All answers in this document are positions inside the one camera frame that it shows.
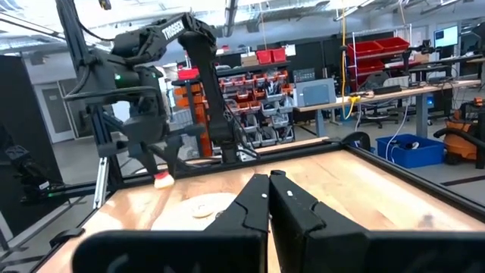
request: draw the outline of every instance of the blue bin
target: blue bin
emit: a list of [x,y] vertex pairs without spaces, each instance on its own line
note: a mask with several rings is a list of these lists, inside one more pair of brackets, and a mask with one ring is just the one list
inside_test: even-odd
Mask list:
[[[377,154],[386,158],[387,143],[392,136],[381,137],[377,141]],[[402,134],[394,138],[398,144],[389,145],[387,159],[404,168],[417,168],[444,162],[445,146],[440,141],[429,140],[412,134]],[[417,149],[406,149],[408,143],[418,142]]]

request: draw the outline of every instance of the computer monitor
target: computer monitor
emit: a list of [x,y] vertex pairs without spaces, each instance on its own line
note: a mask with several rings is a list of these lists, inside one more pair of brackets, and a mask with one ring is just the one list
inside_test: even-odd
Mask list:
[[458,45],[458,26],[448,27],[434,32],[434,47]]

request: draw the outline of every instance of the yellow cable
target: yellow cable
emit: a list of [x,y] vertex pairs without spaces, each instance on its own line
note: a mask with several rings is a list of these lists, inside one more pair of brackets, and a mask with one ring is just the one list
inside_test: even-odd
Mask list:
[[[346,6],[345,0],[342,0],[342,46],[346,46]],[[342,115],[344,117],[346,114],[346,104],[345,104],[345,93],[346,93],[346,54],[342,51]]]
[[345,117],[345,119],[350,118],[350,115],[352,114],[352,110],[354,109],[354,104],[355,104],[355,101],[352,100],[352,103],[350,104],[349,114]]
[[402,1],[399,2],[399,10],[401,10],[402,24],[406,25],[406,19],[404,17],[404,11],[402,10]]
[[345,119],[350,118],[350,115],[352,114],[352,110],[354,109],[355,102],[358,102],[360,99],[361,99],[360,96],[350,97],[350,109],[349,109],[349,113],[347,114]]

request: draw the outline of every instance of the desk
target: desk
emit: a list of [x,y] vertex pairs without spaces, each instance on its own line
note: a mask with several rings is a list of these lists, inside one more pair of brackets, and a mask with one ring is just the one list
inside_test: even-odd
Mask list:
[[[315,143],[321,139],[309,140]],[[287,146],[298,146],[290,143]],[[83,236],[67,241],[39,268],[70,273],[79,243],[106,230],[149,229],[177,203],[206,193],[238,193],[253,174],[280,169],[286,176],[340,214],[369,230],[485,231],[485,224],[347,150],[178,180],[172,187],[117,191],[83,225]],[[280,272],[273,238],[268,242],[270,273]]]
[[485,58],[478,58],[474,60],[467,61],[469,64],[481,64],[482,65],[482,74],[480,75],[481,85],[485,84]]
[[[391,99],[402,99],[405,97],[415,96],[416,97],[416,135],[419,137],[427,137],[427,101],[425,94],[440,91],[441,89],[449,89],[449,88],[456,88],[456,87],[466,87],[466,86],[474,86],[479,84],[479,80],[460,80],[457,83],[453,84],[445,84],[443,88],[438,86],[425,86],[417,89],[405,89],[401,92],[397,93],[390,93],[385,95],[378,95],[372,99],[363,98],[358,103],[371,103],[371,102],[379,102],[379,101],[386,101]],[[305,111],[315,111],[315,126],[317,131],[317,136],[322,137],[325,136],[325,128],[324,128],[324,115],[322,113],[323,110],[331,110],[335,108],[341,108],[342,103],[328,103],[324,105],[314,105],[308,107],[296,107],[297,111],[305,112]],[[344,105],[350,105],[350,102],[345,102]]]

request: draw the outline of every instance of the black cabinet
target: black cabinet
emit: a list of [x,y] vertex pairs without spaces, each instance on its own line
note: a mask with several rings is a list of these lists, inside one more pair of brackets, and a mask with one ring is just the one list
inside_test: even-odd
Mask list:
[[4,155],[11,144],[21,145],[47,169],[51,180],[62,180],[36,94],[21,58],[0,56],[0,211],[14,236],[59,207],[66,200],[23,206],[16,170]]

